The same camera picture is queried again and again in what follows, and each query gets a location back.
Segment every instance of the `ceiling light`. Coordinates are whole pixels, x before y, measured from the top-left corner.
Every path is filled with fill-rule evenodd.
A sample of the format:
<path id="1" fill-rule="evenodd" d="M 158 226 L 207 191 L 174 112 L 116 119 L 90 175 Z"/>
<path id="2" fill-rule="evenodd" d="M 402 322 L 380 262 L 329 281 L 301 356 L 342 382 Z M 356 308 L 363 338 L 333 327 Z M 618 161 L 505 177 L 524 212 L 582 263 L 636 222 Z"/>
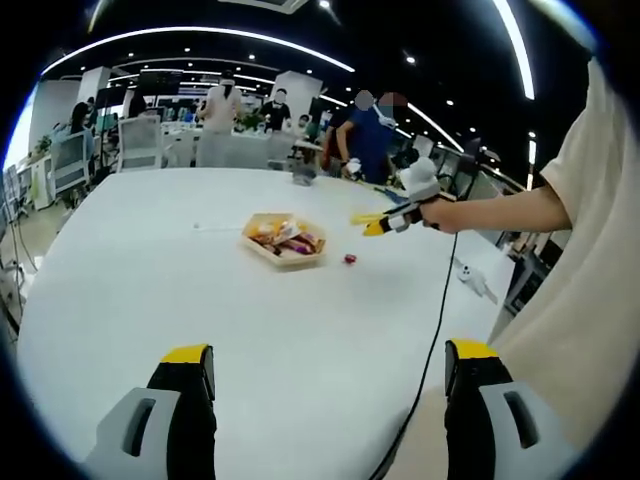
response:
<path id="1" fill-rule="evenodd" d="M 327 97 L 326 95 L 320 95 L 320 98 L 326 100 L 327 102 L 335 103 L 336 105 L 340 105 L 341 107 L 346 107 L 347 104 L 341 102 L 340 100 L 336 100 L 335 98 Z"/>
<path id="2" fill-rule="evenodd" d="M 253 80 L 254 82 L 261 82 L 261 83 L 268 83 L 269 85 L 275 85 L 276 82 L 274 82 L 273 80 L 267 80 L 266 78 L 260 78 L 260 77 L 250 77 L 249 75 L 234 75 L 234 77 L 236 78 L 244 78 L 245 80 Z"/>
<path id="3" fill-rule="evenodd" d="M 536 164 L 536 151 L 538 150 L 538 144 L 533 140 L 529 140 L 529 163 L 531 165 Z"/>
<path id="4" fill-rule="evenodd" d="M 133 75 L 124 75 L 122 77 L 113 77 L 111 79 L 109 79 L 110 82 L 117 82 L 118 80 L 124 80 L 125 78 L 134 78 L 139 76 L 137 73 L 134 73 Z"/>
<path id="5" fill-rule="evenodd" d="M 205 70 L 184 70 L 184 73 L 195 73 L 200 75 L 213 75 L 214 77 L 222 75 L 222 72 L 207 72 Z"/>
<path id="6" fill-rule="evenodd" d="M 403 135 L 407 138 L 411 138 L 411 135 L 409 135 L 407 132 L 405 132 L 404 130 L 400 130 L 399 128 L 396 128 L 396 132 L 398 132 L 400 135 Z"/>
<path id="7" fill-rule="evenodd" d="M 184 70 L 181 68 L 150 68 L 150 72 L 180 72 L 184 73 Z"/>
<path id="8" fill-rule="evenodd" d="M 513 12 L 509 7 L 507 0 L 493 0 L 504 26 L 507 28 L 509 37 L 511 38 L 511 44 L 516 52 L 516 58 L 518 60 L 518 67 L 520 67 L 520 76 L 522 77 L 522 86 L 524 88 L 524 95 L 529 100 L 535 100 L 536 95 L 533 89 L 533 78 L 531 77 L 531 66 L 529 65 L 529 57 L 527 57 L 527 49 L 524 46 L 524 40 L 522 40 L 522 34 L 518 28 L 518 22 L 513 16 Z"/>
<path id="9" fill-rule="evenodd" d="M 216 82 L 180 82 L 180 85 L 193 85 L 194 87 L 197 85 L 201 85 L 204 87 L 216 87 L 218 84 Z"/>
<path id="10" fill-rule="evenodd" d="M 413 113 L 415 113 L 420 118 L 422 118 L 425 122 L 427 122 L 429 125 L 435 128 L 444 138 L 446 138 L 449 142 L 451 142 L 451 145 L 456 147 L 458 151 L 464 152 L 464 148 L 462 148 L 460 144 L 456 142 L 451 135 L 445 132 L 440 125 L 438 125 L 431 118 L 429 118 L 429 116 L 426 113 L 424 113 L 422 110 L 420 110 L 418 107 L 416 107 L 412 103 L 407 104 L 407 106 L 409 107 L 409 110 L 411 110 Z"/>
<path id="11" fill-rule="evenodd" d="M 288 42 L 286 40 L 282 40 L 282 39 L 279 39 L 279 38 L 270 37 L 268 35 L 262 35 L 260 33 L 245 32 L 245 31 L 242 31 L 242 30 L 233 30 L 233 29 L 230 29 L 230 28 L 193 27 L 193 26 L 191 26 L 191 27 L 147 28 L 145 30 L 136 30 L 136 31 L 133 31 L 133 32 L 121 33 L 120 35 L 114 35 L 113 37 L 104 38 L 102 40 L 98 40 L 97 42 L 94 42 L 94 43 L 91 43 L 89 45 L 86 45 L 86 46 L 84 46 L 82 48 L 79 48 L 78 50 L 75 50 L 74 52 L 71 52 L 68 55 L 65 55 L 62 58 L 56 60 L 51 65 L 49 65 L 47 68 L 45 68 L 42 71 L 41 75 L 46 74 L 51 69 L 53 69 L 53 68 L 57 67 L 58 65 L 66 62 L 70 58 L 75 57 L 76 55 L 80 55 L 81 53 L 84 53 L 84 52 L 86 52 L 88 50 L 91 50 L 92 48 L 99 47 L 99 46 L 105 45 L 107 43 L 115 42 L 117 40 L 123 40 L 125 38 L 136 37 L 136 36 L 139 36 L 139 35 L 150 35 L 150 34 L 154 34 L 154 33 L 173 33 L 173 32 L 220 33 L 220 34 L 237 35 L 237 36 L 240 36 L 240 37 L 253 38 L 255 40 L 262 40 L 264 42 L 270 42 L 270 43 L 275 43 L 277 45 L 282 45 L 283 47 L 293 48 L 294 50 L 298 50 L 300 52 L 306 53 L 307 55 L 312 55 L 312 56 L 314 56 L 316 58 L 324 60 L 325 62 L 331 63 L 331 64 L 335 65 L 336 67 L 340 67 L 343 70 L 346 70 L 347 72 L 350 72 L 350 73 L 355 72 L 354 68 L 352 68 L 349 65 L 346 65 L 346 64 L 336 60 L 335 58 L 331 58 L 331 57 L 329 57 L 327 55 L 324 55 L 324 54 L 322 54 L 320 52 L 316 52 L 315 50 L 311 50 L 310 48 L 303 47 L 302 45 L 298 45 L 296 43 Z"/>

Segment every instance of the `white pillar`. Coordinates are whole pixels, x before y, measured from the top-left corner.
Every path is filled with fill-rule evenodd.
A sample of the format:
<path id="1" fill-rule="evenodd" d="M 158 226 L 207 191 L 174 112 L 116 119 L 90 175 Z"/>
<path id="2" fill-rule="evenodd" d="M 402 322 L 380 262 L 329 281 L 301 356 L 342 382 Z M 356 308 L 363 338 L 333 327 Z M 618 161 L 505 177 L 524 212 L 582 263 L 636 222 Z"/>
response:
<path id="1" fill-rule="evenodd" d="M 88 72 L 84 72 L 82 75 L 82 82 L 80 82 L 80 90 L 78 91 L 78 101 L 86 102 L 89 97 L 94 99 L 98 96 L 98 90 L 107 87 L 107 82 L 111 76 L 111 69 L 106 67 L 98 67 Z"/>
<path id="2" fill-rule="evenodd" d="M 300 115 L 309 113 L 311 101 L 320 95 L 322 80 L 297 72 L 281 73 L 276 77 L 276 83 L 271 90 L 271 100 L 280 88 L 287 91 L 287 105 L 295 125 Z"/>
<path id="3" fill-rule="evenodd" d="M 47 80 L 38 84 L 31 113 L 29 151 L 33 150 L 43 135 L 51 133 L 56 123 L 71 119 L 79 87 L 80 82 L 75 80 Z"/>

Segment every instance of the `white shirt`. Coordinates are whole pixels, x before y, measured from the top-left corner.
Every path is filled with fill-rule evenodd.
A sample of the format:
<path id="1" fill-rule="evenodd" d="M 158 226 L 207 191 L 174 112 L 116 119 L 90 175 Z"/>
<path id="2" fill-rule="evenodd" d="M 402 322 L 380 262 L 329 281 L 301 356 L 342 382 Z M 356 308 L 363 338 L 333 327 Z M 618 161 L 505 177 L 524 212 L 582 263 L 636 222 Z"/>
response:
<path id="1" fill-rule="evenodd" d="M 600 431 L 640 350 L 640 147 L 624 102 L 589 65 L 587 105 L 542 175 L 573 225 L 538 292 L 495 342 L 578 451 Z M 446 478 L 442 391 L 425 392 L 389 480 Z"/>
<path id="2" fill-rule="evenodd" d="M 231 87 L 228 98 L 224 98 L 224 85 L 213 87 L 207 93 L 207 116 L 203 128 L 215 133 L 231 133 L 233 120 L 241 107 L 242 94 Z"/>

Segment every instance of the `human arm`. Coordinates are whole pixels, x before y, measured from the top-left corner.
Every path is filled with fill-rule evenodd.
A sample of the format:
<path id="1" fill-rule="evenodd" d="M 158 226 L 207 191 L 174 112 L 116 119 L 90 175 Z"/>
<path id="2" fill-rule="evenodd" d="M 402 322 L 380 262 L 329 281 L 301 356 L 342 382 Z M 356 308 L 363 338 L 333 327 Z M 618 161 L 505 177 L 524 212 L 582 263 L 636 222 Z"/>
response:
<path id="1" fill-rule="evenodd" d="M 213 88 L 207 92 L 207 98 L 200 104 L 196 116 L 200 120 L 205 120 L 213 115 Z"/>
<path id="2" fill-rule="evenodd" d="M 344 122 L 336 131 L 336 141 L 338 142 L 338 150 L 340 150 L 340 157 L 342 163 L 348 163 L 351 159 L 349 155 L 349 148 L 347 146 L 347 133 L 355 127 L 355 124 L 348 120 Z"/>
<path id="3" fill-rule="evenodd" d="M 562 201 L 549 186 L 489 200 L 451 203 L 436 200 L 420 207 L 427 224 L 446 233 L 461 230 L 552 232 L 571 228 Z"/>

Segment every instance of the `blue shirt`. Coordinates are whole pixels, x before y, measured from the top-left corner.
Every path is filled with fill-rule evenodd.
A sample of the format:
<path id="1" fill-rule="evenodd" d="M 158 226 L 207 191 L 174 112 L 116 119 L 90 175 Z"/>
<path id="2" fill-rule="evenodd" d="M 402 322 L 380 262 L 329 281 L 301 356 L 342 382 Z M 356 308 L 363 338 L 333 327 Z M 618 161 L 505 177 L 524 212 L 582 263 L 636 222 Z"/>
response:
<path id="1" fill-rule="evenodd" d="M 389 175 L 387 152 L 393 129 L 380 124 L 373 108 L 366 111 L 356 108 L 349 121 L 355 125 L 349 132 L 349 155 L 360 160 L 366 182 L 384 184 Z"/>
<path id="2" fill-rule="evenodd" d="M 84 133 L 84 136 L 87 139 L 86 155 L 87 155 L 87 161 L 89 161 L 91 160 L 91 157 L 93 156 L 93 151 L 95 149 L 95 145 L 93 143 L 93 135 L 91 135 L 91 131 L 85 127 L 82 127 L 82 132 Z M 71 127 L 67 124 L 58 125 L 56 128 L 53 129 L 53 132 L 51 133 L 51 142 L 60 143 L 69 136 L 71 136 Z"/>

